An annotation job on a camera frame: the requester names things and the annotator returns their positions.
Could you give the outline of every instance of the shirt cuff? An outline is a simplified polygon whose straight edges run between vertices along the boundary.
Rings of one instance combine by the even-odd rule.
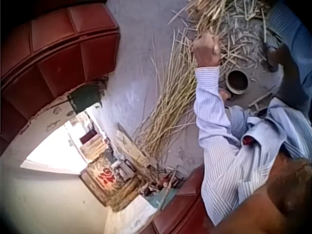
[[[219,86],[219,66],[198,67],[195,69],[197,84],[200,87],[215,88]]]

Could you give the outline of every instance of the man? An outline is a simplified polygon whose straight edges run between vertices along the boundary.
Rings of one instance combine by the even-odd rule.
[[[215,225],[227,217],[217,233],[284,233],[284,224],[293,231],[312,211],[312,128],[307,120],[312,85],[301,85],[286,46],[272,54],[274,62],[287,67],[260,119],[237,106],[226,113],[218,93],[218,38],[205,33],[194,42],[194,109],[205,164],[201,194]]]

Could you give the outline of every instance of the shirt sleeve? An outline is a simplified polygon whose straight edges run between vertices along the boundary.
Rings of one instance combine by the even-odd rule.
[[[240,148],[231,133],[223,101],[218,93],[219,67],[195,70],[197,79],[194,110],[199,127],[199,145],[204,149],[205,186],[223,175]]]

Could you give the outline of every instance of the hand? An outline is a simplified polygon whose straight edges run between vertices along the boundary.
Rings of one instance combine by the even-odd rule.
[[[193,51],[198,67],[217,67],[220,60],[219,38],[209,32],[194,41]]]

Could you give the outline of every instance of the white and blue striped shirt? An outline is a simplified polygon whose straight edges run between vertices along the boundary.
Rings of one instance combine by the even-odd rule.
[[[312,158],[312,128],[300,111],[274,98],[265,119],[235,106],[225,114],[218,67],[197,68],[195,113],[204,149],[201,195],[216,225],[268,179],[282,144],[291,157]],[[242,144],[245,136],[255,139]]]

